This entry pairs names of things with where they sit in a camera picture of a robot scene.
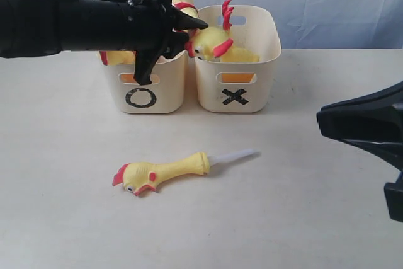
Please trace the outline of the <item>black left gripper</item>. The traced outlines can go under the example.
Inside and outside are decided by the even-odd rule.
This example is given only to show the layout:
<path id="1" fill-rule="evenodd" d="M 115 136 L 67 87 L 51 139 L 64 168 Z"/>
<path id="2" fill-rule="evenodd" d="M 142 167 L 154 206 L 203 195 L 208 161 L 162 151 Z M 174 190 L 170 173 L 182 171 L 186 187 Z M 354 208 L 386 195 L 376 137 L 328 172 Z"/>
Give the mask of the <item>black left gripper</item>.
<path id="1" fill-rule="evenodd" d="M 125 49 L 135 52 L 133 78 L 141 85 L 152 83 L 150 76 L 160 56 L 173 58 L 189 41 L 189 15 L 173 0 L 133 0 L 128 5 L 128 37 Z"/>

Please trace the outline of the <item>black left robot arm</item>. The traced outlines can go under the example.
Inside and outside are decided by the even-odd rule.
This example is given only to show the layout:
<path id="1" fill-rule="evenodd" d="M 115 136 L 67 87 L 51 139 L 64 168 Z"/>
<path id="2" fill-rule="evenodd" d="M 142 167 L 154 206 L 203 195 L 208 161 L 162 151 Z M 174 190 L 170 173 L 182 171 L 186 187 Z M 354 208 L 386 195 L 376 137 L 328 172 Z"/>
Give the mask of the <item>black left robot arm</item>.
<path id="1" fill-rule="evenodd" d="M 172 0 L 1 0 L 1 57 L 133 51 L 133 77 L 148 85 L 158 58 L 184 49 L 189 27 Z"/>

